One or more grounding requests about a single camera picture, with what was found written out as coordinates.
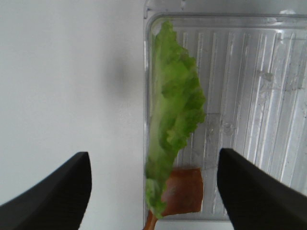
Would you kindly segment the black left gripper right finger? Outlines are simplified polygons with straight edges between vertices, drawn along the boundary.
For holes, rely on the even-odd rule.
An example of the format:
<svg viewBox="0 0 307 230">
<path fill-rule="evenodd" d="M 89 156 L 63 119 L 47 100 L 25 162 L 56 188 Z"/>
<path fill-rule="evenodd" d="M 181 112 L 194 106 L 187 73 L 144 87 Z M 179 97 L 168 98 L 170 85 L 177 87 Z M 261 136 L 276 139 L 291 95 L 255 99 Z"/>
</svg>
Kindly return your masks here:
<svg viewBox="0 0 307 230">
<path fill-rule="evenodd" d="M 217 187 L 236 230 L 305 230 L 307 197 L 233 149 L 219 153 Z"/>
</svg>

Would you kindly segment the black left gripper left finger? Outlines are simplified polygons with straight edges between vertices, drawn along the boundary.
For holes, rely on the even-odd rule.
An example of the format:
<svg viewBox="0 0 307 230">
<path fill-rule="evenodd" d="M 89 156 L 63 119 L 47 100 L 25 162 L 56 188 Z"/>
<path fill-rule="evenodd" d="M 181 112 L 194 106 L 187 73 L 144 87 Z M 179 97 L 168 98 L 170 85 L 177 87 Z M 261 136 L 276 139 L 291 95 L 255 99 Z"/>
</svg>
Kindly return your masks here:
<svg viewBox="0 0 307 230">
<path fill-rule="evenodd" d="M 88 152 L 78 152 L 38 184 L 0 206 L 2 230 L 77 230 L 92 191 Z"/>
</svg>

